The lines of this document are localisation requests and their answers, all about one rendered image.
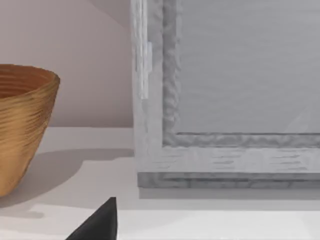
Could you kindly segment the brown woven basket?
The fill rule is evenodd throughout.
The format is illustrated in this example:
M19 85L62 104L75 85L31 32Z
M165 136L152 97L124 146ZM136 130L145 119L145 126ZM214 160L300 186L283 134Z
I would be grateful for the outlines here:
M39 67L0 64L0 197L20 183L55 105L59 76Z

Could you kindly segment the grey wooden cabinet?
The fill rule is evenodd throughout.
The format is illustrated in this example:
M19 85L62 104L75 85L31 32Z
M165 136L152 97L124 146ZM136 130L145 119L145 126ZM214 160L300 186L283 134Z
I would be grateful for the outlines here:
M141 188L320 189L320 0L130 0Z

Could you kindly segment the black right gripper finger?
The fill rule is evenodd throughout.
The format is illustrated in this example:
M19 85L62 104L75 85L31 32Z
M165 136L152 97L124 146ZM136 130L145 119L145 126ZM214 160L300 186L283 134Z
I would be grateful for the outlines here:
M117 240L116 197L110 197L65 240Z

